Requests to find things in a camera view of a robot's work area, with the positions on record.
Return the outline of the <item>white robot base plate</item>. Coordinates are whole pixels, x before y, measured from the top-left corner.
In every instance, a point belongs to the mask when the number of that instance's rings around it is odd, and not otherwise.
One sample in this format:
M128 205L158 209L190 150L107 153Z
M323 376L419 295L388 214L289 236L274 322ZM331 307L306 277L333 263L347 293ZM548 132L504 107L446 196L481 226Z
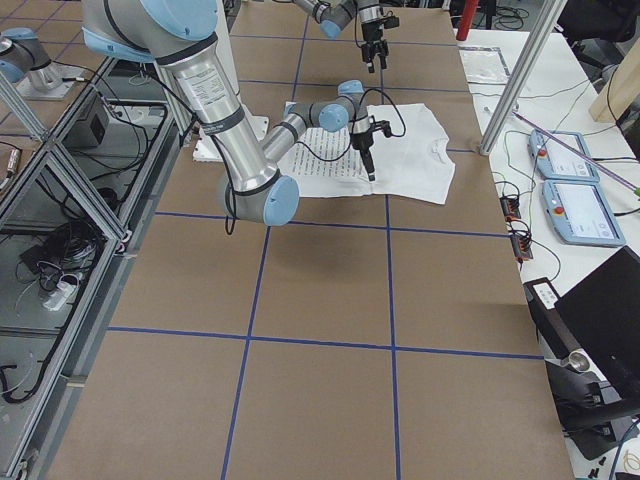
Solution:
M240 88L238 84L236 68L231 48L231 42L229 39L229 31L227 26L226 14L224 11L224 2L222 0L216 1L217 7L217 24L215 28L215 33L218 37L218 41L216 44L216 54L222 65L222 69L225 72L231 87L232 91L235 94L236 98L240 102L245 117L248 120L253 133L256 138L261 141L264 139L268 125L269 118L265 116L255 116L251 113L249 108L244 104L241 99ZM193 159L196 162L220 162L221 157L218 153L218 150L215 148L213 141L207 137L205 137L204 131L202 128L199 129L199 140L196 143Z

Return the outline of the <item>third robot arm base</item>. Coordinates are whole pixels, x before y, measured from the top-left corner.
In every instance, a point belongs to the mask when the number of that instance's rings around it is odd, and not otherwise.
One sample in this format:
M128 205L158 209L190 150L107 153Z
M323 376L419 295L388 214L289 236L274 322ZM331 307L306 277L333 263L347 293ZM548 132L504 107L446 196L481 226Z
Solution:
M54 63L26 27L1 32L1 72L29 100L62 100L85 69Z

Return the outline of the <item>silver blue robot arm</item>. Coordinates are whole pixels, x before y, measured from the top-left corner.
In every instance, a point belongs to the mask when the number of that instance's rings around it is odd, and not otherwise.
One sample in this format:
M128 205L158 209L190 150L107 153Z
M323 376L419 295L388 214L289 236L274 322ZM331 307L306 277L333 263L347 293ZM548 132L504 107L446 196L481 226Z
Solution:
M295 215L299 187L277 162L309 128L350 131L368 178L374 124L357 81L339 85L329 102L296 103L263 140L257 139L216 52L214 1L85 1L83 35L93 51L167 69L219 149L227 169L219 202L233 219L281 226Z
M332 5L328 1L293 0L319 26L329 39L336 39L353 21L360 22L362 42L358 43L362 61L370 73L375 72L374 60L379 59L380 68L387 68L389 48L384 31L397 28L399 18L385 12L379 1L339 1Z

